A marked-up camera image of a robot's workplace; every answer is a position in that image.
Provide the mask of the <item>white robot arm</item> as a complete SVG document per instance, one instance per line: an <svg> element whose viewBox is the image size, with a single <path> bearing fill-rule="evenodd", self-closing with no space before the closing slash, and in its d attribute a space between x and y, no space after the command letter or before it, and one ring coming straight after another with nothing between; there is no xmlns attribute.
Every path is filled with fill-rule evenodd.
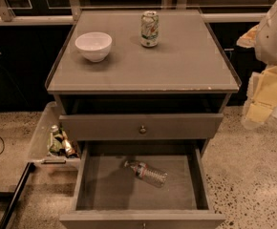
<svg viewBox="0 0 277 229"><path fill-rule="evenodd" d="M242 124L252 130L277 118L277 1L260 23L238 40L237 45L253 48L256 58L266 64L261 73L253 73L247 87Z"/></svg>

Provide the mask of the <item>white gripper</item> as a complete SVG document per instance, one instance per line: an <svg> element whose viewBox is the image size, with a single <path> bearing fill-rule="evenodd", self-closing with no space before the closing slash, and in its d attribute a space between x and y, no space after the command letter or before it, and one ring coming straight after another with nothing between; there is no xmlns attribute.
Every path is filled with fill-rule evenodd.
<svg viewBox="0 0 277 229"><path fill-rule="evenodd" d="M258 26L239 37L236 44L254 48ZM243 107L242 124L248 130L258 128L272 116L277 118L277 66L267 66L261 73L253 73L249 79L247 100Z"/></svg>

